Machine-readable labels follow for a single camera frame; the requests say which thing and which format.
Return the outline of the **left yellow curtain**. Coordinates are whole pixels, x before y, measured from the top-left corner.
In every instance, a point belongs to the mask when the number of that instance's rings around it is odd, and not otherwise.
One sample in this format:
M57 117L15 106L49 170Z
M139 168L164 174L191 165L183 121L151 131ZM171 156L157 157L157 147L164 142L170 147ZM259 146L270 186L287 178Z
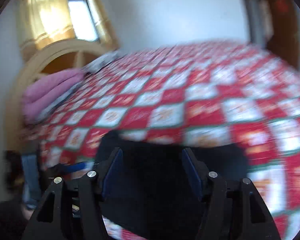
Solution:
M17 0L17 31L24 62L46 46L75 38L68 0Z

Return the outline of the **dark brown door frame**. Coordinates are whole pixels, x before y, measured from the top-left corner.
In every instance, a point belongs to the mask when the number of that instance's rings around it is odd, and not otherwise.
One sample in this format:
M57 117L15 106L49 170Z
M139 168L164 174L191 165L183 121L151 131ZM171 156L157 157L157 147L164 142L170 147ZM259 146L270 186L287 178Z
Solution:
M244 0L244 4L249 22L250 41L266 48L274 35L268 0Z

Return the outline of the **grey patterned pillow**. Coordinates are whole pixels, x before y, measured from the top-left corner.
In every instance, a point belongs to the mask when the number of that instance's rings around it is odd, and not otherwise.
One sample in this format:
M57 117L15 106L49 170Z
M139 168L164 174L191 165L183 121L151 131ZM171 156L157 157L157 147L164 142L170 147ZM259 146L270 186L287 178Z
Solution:
M108 64L110 64L124 56L125 56L125 53L123 53L120 50L110 51L110 52L107 52L107 53L101 55L97 59L91 61L87 65L85 65L82 68L82 70L85 73L95 74L99 70L101 70L103 67L107 66Z

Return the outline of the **black pants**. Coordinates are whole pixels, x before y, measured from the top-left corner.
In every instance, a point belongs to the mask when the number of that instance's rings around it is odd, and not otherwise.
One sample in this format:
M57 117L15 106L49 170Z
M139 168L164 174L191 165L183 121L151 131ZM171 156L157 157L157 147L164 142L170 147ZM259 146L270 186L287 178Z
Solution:
M101 204L104 217L146 239L195 239L203 208L181 161L183 146L123 139L112 130L101 139L96 162L121 149L122 164Z

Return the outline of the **beige and brown headboard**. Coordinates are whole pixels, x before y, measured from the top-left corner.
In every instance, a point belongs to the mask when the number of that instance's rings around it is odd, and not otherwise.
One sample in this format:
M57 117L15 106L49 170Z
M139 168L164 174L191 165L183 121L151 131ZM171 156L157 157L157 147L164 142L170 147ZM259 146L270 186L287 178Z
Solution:
M98 42L61 40L38 51L21 69L8 93L5 107L6 150L21 151L23 129L20 100L27 86L49 74L68 68L82 68L109 49Z

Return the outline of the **red double happiness sticker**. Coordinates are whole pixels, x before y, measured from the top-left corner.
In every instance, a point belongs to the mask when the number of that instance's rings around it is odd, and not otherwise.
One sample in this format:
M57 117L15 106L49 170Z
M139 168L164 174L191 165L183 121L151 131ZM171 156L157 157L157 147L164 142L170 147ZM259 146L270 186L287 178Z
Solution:
M275 8L281 15L289 13L289 0L275 0Z

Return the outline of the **brown wooden door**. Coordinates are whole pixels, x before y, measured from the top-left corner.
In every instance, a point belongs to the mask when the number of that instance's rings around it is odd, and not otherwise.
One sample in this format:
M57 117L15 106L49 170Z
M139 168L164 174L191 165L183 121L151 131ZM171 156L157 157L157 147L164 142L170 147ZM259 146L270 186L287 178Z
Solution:
M289 0L289 13L281 15L275 8L275 0L268 0L273 21L274 35L267 43L267 49L300 69L299 26L295 5Z

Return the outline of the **window with frame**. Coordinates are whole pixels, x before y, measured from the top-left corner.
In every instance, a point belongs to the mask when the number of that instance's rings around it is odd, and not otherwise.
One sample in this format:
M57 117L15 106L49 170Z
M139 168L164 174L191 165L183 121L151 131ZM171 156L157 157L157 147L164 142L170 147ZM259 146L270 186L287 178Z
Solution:
M91 42L98 41L95 13L91 12L88 0L68 0L68 8L76 38Z

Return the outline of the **folded pink blanket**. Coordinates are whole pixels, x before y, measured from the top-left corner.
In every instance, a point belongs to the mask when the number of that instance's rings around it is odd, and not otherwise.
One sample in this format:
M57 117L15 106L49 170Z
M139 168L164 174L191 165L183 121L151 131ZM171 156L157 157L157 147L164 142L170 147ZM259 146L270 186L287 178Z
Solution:
M84 72L78 68L47 75L29 85L21 96L22 114L27 124L35 123L46 107L71 87L83 81Z

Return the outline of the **red checkered cartoon bedspread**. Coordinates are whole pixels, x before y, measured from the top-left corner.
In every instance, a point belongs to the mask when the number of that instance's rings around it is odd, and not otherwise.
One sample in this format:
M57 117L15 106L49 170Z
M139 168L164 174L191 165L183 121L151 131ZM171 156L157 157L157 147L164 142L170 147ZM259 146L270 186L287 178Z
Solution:
M240 146L282 239L300 232L300 75L250 44L206 41L125 55L34 132L44 168L93 161L102 137Z

